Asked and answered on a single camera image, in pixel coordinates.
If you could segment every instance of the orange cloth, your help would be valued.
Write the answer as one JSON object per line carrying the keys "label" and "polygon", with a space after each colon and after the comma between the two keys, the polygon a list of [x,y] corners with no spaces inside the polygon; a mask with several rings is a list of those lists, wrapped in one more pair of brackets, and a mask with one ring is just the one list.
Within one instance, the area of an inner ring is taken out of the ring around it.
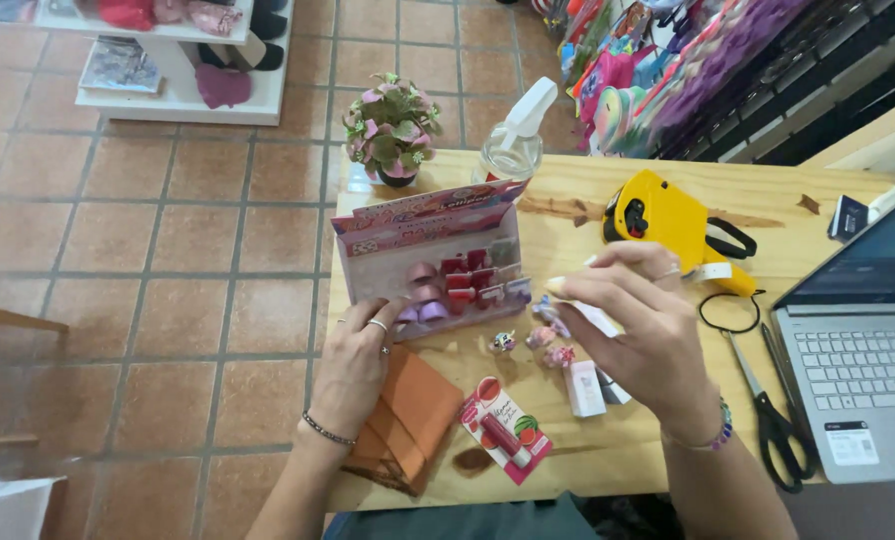
{"label": "orange cloth", "polygon": [[400,345],[391,348],[381,397],[342,470],[417,497],[464,402],[461,389]]}

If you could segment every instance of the wooden table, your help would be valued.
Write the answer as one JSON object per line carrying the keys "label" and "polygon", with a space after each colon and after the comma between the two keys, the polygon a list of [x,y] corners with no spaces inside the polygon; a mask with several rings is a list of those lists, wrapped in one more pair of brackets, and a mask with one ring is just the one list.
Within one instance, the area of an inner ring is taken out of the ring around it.
{"label": "wooden table", "polygon": [[[345,162],[337,215],[408,194],[464,186],[477,160],[476,152],[440,151],[422,167],[417,187],[403,190],[349,184]],[[599,228],[605,206],[624,182],[645,168],[715,209],[757,241],[757,255],[739,265],[767,290],[757,297],[764,313],[838,248],[825,234],[838,196],[847,194],[868,203],[895,184],[893,174],[546,155],[517,203],[523,271],[533,278],[535,298],[543,294],[542,284],[547,279],[579,270],[588,257],[603,249]],[[820,215],[797,205],[802,194],[820,203]],[[578,226],[585,217],[586,223]],[[331,268],[329,330],[350,304],[336,248]],[[700,301],[716,289],[695,284],[689,290]],[[705,315],[711,314],[727,326],[753,320],[750,300],[715,300],[708,306]],[[516,329],[518,337],[526,337],[536,324],[523,313],[406,343],[465,394],[483,377],[499,377],[511,397],[537,417],[554,448],[524,484],[514,485],[500,467],[492,466],[474,479],[455,472],[452,458],[477,444],[464,429],[457,428],[421,497],[407,497],[341,473],[331,490],[328,511],[551,499],[565,490],[581,496],[667,491],[658,422],[644,406],[631,401],[609,405],[606,414],[575,418],[560,370],[537,365],[526,347],[517,347],[513,359],[497,359],[487,349],[487,338],[496,333]],[[737,433],[756,452],[753,401],[742,370],[728,342],[715,330],[698,326],[707,371],[730,404]],[[744,334],[738,342],[777,410],[786,411],[785,395],[760,332]],[[583,350],[579,350],[579,358],[587,359]]]}

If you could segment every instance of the fingernail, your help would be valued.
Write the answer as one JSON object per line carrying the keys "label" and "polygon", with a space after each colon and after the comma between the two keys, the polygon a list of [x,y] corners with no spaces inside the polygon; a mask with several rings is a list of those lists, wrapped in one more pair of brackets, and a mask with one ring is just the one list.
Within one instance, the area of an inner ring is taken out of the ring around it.
{"label": "fingernail", "polygon": [[561,300],[566,299],[565,293],[564,293],[564,288],[565,288],[565,277],[564,276],[551,277],[544,284],[544,288],[547,289],[547,292],[553,294],[554,296],[560,298]]}

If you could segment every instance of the white spray nozzle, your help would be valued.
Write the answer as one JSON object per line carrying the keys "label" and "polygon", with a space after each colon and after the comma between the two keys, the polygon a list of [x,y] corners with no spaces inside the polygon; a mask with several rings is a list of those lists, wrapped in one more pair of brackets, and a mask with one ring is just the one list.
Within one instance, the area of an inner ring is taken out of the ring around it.
{"label": "white spray nozzle", "polygon": [[524,97],[517,100],[507,118],[504,119],[504,127],[507,135],[501,142],[501,148],[508,150],[518,137],[534,137],[541,129],[541,120],[544,119],[548,107],[558,97],[558,85],[548,77],[541,77],[531,86]]}

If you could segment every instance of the beaded bracelet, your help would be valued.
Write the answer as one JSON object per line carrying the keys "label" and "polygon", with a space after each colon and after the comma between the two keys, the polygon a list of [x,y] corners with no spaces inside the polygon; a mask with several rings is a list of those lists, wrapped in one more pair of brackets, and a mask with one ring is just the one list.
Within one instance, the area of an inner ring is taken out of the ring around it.
{"label": "beaded bracelet", "polygon": [[721,429],[718,431],[717,435],[711,439],[710,442],[705,443],[701,446],[692,446],[686,445],[681,441],[675,439],[674,437],[668,435],[662,429],[660,434],[665,437],[667,440],[674,441],[681,445],[683,448],[687,448],[688,450],[700,450],[705,452],[713,452],[716,450],[720,450],[721,447],[728,442],[728,439],[731,438],[731,435],[734,433],[734,425],[731,423],[731,409],[728,406],[728,403],[724,401],[724,397],[721,397]]}
{"label": "beaded bracelet", "polygon": [[311,417],[308,415],[308,411],[306,411],[306,410],[302,411],[300,413],[300,417],[303,418],[304,422],[307,422],[311,428],[314,428],[315,432],[321,434],[322,436],[327,437],[328,439],[330,439],[336,443],[345,444],[347,446],[355,446],[355,444],[358,442],[358,441],[353,441],[351,439],[346,439],[344,437],[340,437],[340,436],[335,435],[334,433],[331,433],[330,431],[324,429],[323,427],[321,427],[321,425],[318,425],[317,422],[311,420]]}

